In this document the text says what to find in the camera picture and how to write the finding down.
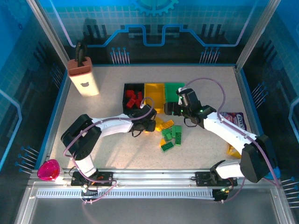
green tray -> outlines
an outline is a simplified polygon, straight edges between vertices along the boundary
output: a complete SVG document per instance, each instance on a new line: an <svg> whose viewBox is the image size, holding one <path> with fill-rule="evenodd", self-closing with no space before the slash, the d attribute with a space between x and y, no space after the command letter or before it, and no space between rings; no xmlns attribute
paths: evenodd
<svg viewBox="0 0 299 224"><path fill-rule="evenodd" d="M184 83L165 83L166 102L178 102L178 95L176 94L176 90L184 86Z"/></svg>

beige table surface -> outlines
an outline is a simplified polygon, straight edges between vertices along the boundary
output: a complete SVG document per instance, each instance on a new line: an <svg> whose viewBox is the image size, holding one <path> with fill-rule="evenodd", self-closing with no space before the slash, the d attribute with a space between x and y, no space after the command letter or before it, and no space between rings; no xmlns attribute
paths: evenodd
<svg viewBox="0 0 299 224"><path fill-rule="evenodd" d="M58 132L51 152L63 168L73 163L63 157L64 145L60 140L64 131L80 116L106 118L122 113L122 95L125 83L139 82L184 82L197 77L210 77L218 80L226 91L227 100L223 112L243 112L245 123L250 131L247 115L237 85L233 67L201 66L130 66L94 67L94 76L99 84L100 94L84 98L71 84ZM218 109L222 102L222 92L217 84L208 80L196 81L190 85L197 93L202 105ZM99 139L91 155L98 168L146 168L146 169L188 169L210 168L223 159L231 159L226 154L227 142L200 127L189 128L183 117L158 114L164 121L172 119L182 125L182 145L163 153L159 147L160 132L142 133L133 138L131 133L118 133Z"/></svg>

blue enclosure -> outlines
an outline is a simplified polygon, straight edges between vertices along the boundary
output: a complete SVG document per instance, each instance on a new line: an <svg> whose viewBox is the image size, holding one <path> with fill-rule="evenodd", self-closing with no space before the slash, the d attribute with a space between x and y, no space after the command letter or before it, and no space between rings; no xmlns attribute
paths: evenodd
<svg viewBox="0 0 299 224"><path fill-rule="evenodd" d="M0 182L10 189L1 192L6 213L0 223L14 222L29 174L46 158L58 103L69 87L65 60L75 57L82 40L93 64L102 66L235 66L255 131L273 142L281 179L299 179L299 1L281 0L262 33L255 30L272 0L27 2L0 0ZM292 211L298 219L299 210Z"/></svg>

red block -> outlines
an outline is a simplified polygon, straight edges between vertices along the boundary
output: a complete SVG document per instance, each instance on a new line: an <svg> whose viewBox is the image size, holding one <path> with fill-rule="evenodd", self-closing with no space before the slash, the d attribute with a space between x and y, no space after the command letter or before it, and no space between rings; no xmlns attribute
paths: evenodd
<svg viewBox="0 0 299 224"><path fill-rule="evenodd" d="M138 99L139 99L139 100L142 100L142 98L143 98L143 97L142 97L142 92L138 92Z"/></svg>
<svg viewBox="0 0 299 224"><path fill-rule="evenodd" d="M126 97L131 98L134 95L134 90L127 90Z"/></svg>
<svg viewBox="0 0 299 224"><path fill-rule="evenodd" d="M137 99L136 102L135 102L135 104L136 104L137 108L140 109L141 100Z"/></svg>
<svg viewBox="0 0 299 224"><path fill-rule="evenodd" d="M136 102L136 100L134 100L134 99L131 98L129 100L129 102L127 103L126 107L129 108L129 109L131 109L134 106L135 102Z"/></svg>

candy wrapper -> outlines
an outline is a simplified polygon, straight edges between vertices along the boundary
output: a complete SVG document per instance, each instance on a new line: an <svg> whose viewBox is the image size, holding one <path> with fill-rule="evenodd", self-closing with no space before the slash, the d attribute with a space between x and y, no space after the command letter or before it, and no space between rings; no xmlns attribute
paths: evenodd
<svg viewBox="0 0 299 224"><path fill-rule="evenodd" d="M243 113L241 113L241 112L239 112L239 113L221 112L220 114L226 120L232 122L233 124L239 126L243 130L247 131L247 127L246 127L246 124L245 124L245 119L244 119ZM241 155L239 154L239 152L234 147L232 147L230 144L229 144L229 147L228 147L227 154L231 155L233 157L236 157L238 159L241 158Z"/></svg>
<svg viewBox="0 0 299 224"><path fill-rule="evenodd" d="M241 112L240 113L221 112L220 114L226 120L232 122L233 124L239 126L243 130L247 131L243 113L241 113Z"/></svg>

